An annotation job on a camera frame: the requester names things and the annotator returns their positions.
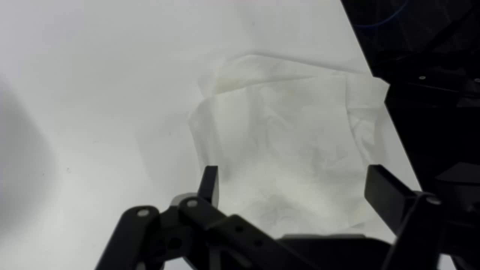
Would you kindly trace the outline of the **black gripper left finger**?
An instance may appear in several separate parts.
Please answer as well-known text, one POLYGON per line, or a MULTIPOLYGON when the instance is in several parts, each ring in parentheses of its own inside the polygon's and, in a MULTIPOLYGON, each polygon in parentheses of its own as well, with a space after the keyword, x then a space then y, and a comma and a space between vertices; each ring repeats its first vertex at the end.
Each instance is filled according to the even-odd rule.
POLYGON ((214 205, 218 169, 206 166, 194 193, 164 211, 125 209, 94 270, 163 270, 181 257, 193 270, 314 270, 305 257, 236 214, 214 205))

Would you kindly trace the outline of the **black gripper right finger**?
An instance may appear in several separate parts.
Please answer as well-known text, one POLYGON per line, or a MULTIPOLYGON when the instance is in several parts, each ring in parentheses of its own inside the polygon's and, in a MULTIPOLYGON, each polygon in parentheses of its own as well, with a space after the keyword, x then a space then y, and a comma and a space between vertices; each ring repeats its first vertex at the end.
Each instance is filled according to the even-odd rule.
POLYGON ((412 190, 382 164, 367 167, 364 197, 395 235, 380 270, 480 270, 478 205, 467 211, 431 191, 412 190))

